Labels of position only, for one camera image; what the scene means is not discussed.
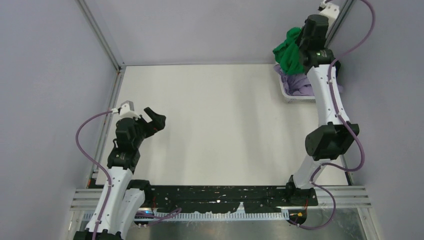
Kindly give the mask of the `green t shirt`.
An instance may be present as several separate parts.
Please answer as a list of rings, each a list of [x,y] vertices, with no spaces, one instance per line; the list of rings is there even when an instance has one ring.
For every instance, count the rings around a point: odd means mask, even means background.
[[[301,30],[300,27],[291,28],[286,33],[286,39],[272,50],[275,62],[288,75],[297,75],[304,72],[304,66],[300,63],[299,47],[296,44]]]

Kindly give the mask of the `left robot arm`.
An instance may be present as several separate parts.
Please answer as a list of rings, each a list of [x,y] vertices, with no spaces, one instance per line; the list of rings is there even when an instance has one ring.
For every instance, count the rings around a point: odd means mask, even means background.
[[[166,116],[149,107],[144,112],[150,117],[150,121],[146,121],[129,103],[125,103],[119,108],[98,113],[82,123],[85,126],[103,115],[119,115],[113,148],[106,167],[82,148],[79,135],[83,127],[78,128],[75,134],[78,149],[103,171],[106,181],[94,214],[85,229],[74,234],[75,240],[124,240],[139,207],[148,207],[153,202],[150,182],[135,180],[133,175],[140,159],[141,143],[165,128]]]

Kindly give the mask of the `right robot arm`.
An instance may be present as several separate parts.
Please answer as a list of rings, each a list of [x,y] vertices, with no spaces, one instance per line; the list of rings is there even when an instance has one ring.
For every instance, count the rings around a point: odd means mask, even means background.
[[[336,79],[336,59],[326,48],[329,19],[319,14],[309,15],[295,44],[299,62],[312,86],[318,113],[318,127],[304,141],[306,157],[300,168],[285,185],[285,198],[291,205],[312,199],[315,179],[325,167],[345,154],[358,136],[358,124],[352,124],[342,109]]]

